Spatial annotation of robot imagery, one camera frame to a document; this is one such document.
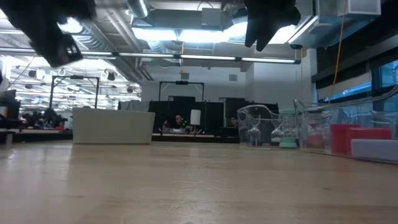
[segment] person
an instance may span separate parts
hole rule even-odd
[[[237,128],[238,127],[238,119],[236,119],[235,117],[231,118],[229,121],[229,127]]]
[[[163,132],[168,133],[170,129],[190,129],[190,126],[184,126],[181,115],[176,115],[174,121],[165,121],[163,124]]]

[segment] white wall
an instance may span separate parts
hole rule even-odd
[[[245,86],[245,95],[246,100],[255,101],[254,93],[255,93],[255,82],[254,82],[254,64],[252,64],[246,72],[246,86]]]
[[[316,74],[316,50],[307,51],[301,65],[255,63],[246,72],[246,96],[257,103],[278,103],[279,108],[293,108],[294,100],[313,102]]]
[[[179,81],[179,67],[147,67],[147,71],[155,81],[142,83],[142,101],[157,101],[159,99],[160,81]],[[211,68],[210,70],[202,67],[185,67],[184,72],[190,74],[190,82],[205,83],[205,100],[218,102],[218,98],[245,98],[245,73],[240,72],[239,68]],[[238,75],[237,82],[229,81],[229,74]],[[193,85],[170,84],[161,96],[162,101],[167,101],[169,96],[195,96],[196,101],[201,101],[201,93]]]
[[[180,68],[147,67],[154,77],[154,82],[142,84],[142,101],[158,100],[159,81],[180,80]],[[293,108],[293,100],[315,102],[316,89],[311,77],[317,72],[317,52],[307,50],[301,65],[274,63],[254,63],[246,73],[239,68],[185,67],[190,73],[190,82],[205,83],[205,100],[217,102],[218,98],[245,98],[257,103],[278,103],[279,108]],[[237,74],[238,81],[230,82],[229,74]],[[169,96],[195,96],[201,101],[201,93],[193,86],[169,85],[163,92],[161,100]]]

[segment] red block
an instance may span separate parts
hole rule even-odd
[[[352,139],[392,139],[392,131],[390,128],[349,128],[346,132],[347,155],[349,156],[351,155]]]
[[[333,154],[347,154],[347,130],[359,128],[358,124],[332,124],[330,126],[331,152]]]

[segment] ceiling light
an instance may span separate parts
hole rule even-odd
[[[296,26],[290,25],[280,28],[268,44],[284,44],[296,33]]]
[[[36,78],[36,70],[30,70],[27,75],[31,78]]]
[[[127,92],[128,93],[133,93],[134,89],[131,86],[127,87]]]
[[[120,53],[119,55],[128,57],[174,58],[172,54]]]
[[[229,40],[222,31],[210,30],[183,30],[180,40],[188,43],[220,43]]]
[[[276,58],[242,58],[242,62],[268,62],[268,63],[298,63],[298,60],[276,59]]]
[[[80,88],[74,85],[68,85],[67,88],[69,91],[80,91]]]
[[[243,37],[246,35],[248,29],[248,22],[240,22],[226,29],[224,33],[229,38]],[[273,38],[269,41],[269,44],[284,44],[296,33],[296,26],[291,25],[280,28]]]
[[[310,28],[312,26],[312,24],[314,24],[317,20],[318,20],[318,16],[314,16],[314,18],[312,18],[310,20],[310,22],[307,23],[307,25],[305,25],[303,28],[301,28],[292,38],[290,38],[290,40],[288,41],[288,43],[292,43],[294,42],[298,37],[300,37],[308,28]]]
[[[170,29],[141,29],[132,28],[138,39],[146,41],[177,40],[174,30]]]
[[[240,22],[224,30],[224,33],[228,35],[229,38],[242,37],[246,35],[247,29],[248,29],[248,22]]]
[[[81,52],[82,55],[94,55],[94,56],[113,56],[112,52],[92,52],[92,51],[84,51]]]
[[[71,34],[78,34],[83,30],[83,26],[74,18],[69,17],[66,24],[58,24],[59,28]]]
[[[66,71],[65,71],[65,69],[63,69],[63,68],[61,68],[59,71],[58,71],[58,75],[59,76],[64,76],[66,74]]]
[[[114,81],[116,78],[114,76],[114,72],[108,72],[108,80],[109,81]]]
[[[235,57],[211,56],[211,55],[181,55],[184,59],[207,59],[207,60],[235,60]]]

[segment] wooden table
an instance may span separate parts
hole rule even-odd
[[[398,166],[239,144],[14,144],[0,223],[398,223]]]

